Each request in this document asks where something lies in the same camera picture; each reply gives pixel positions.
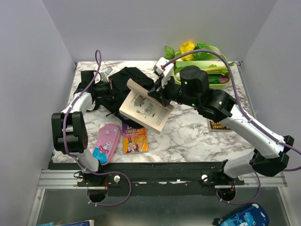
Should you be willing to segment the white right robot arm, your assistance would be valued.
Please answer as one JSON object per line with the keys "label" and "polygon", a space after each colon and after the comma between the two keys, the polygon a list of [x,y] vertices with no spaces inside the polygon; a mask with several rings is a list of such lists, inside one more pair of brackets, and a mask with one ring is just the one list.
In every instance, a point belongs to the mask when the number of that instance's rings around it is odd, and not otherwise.
{"label": "white right robot arm", "polygon": [[193,107],[203,117],[227,126],[248,141],[254,150],[242,157],[225,160],[216,173],[217,181],[223,185],[234,178],[257,172],[273,177],[286,169],[289,156],[287,152],[294,139],[280,136],[264,127],[238,105],[238,99],[227,92],[209,87],[208,75],[196,66],[188,66],[180,71],[181,83],[172,78],[173,65],[154,67],[158,76],[154,88],[148,92],[150,97],[163,106],[171,101]]}

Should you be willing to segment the black student backpack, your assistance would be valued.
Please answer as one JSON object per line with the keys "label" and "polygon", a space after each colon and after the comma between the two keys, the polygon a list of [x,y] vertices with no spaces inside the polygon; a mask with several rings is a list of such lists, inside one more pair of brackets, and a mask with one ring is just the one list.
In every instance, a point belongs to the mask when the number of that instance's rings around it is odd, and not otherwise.
{"label": "black student backpack", "polygon": [[149,78],[146,74],[140,71],[136,67],[124,67],[119,72],[114,73],[109,77],[109,83],[111,84],[112,96],[111,97],[93,97],[93,85],[88,89],[92,95],[93,104],[95,104],[93,111],[97,110],[100,106],[105,107],[110,114],[115,115],[122,122],[128,126],[139,129],[142,125],[127,118],[119,112],[119,108],[123,104],[125,98],[128,96],[130,89],[127,87],[127,81],[132,79],[134,82],[149,91],[154,87],[153,79]]}

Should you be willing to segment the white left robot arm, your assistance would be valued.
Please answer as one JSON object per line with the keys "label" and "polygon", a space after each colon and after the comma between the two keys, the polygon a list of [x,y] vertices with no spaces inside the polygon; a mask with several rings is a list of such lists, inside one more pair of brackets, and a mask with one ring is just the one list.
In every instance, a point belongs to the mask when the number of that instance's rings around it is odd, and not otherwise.
{"label": "white left robot arm", "polygon": [[74,159],[83,173],[89,173],[88,180],[94,186],[104,182],[104,174],[98,170],[99,162],[88,148],[84,114],[96,98],[112,94],[111,72],[110,67],[100,72],[82,71],[71,103],[51,116],[54,149]]}

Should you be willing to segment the orange treehouse book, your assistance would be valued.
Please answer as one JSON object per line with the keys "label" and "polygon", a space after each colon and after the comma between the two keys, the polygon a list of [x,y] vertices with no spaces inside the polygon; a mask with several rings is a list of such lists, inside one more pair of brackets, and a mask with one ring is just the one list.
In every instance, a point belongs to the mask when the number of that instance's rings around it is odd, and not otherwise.
{"label": "orange treehouse book", "polygon": [[156,99],[148,96],[148,91],[132,79],[127,81],[127,87],[130,92],[119,112],[147,129],[161,133],[174,106],[164,107]]}

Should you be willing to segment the dark blue treehouse book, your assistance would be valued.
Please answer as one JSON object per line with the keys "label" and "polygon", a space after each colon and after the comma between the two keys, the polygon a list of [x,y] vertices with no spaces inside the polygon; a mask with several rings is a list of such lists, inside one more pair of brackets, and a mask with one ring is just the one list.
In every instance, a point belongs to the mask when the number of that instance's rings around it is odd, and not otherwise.
{"label": "dark blue treehouse book", "polygon": [[208,129],[211,132],[228,132],[231,129],[227,126],[220,124],[219,122],[214,122],[212,120],[207,119]]}

